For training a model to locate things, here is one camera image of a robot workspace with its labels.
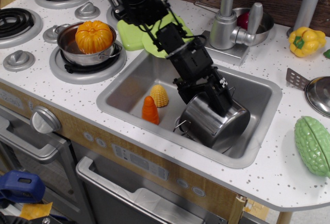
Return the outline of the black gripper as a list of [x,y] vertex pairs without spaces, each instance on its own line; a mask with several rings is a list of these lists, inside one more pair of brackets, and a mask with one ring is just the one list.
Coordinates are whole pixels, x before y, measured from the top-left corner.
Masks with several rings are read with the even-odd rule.
[[166,59],[170,60],[179,75],[173,83],[186,104],[205,91],[217,114],[222,117],[226,115],[233,104],[227,81],[218,73],[203,45],[188,42],[170,52]]

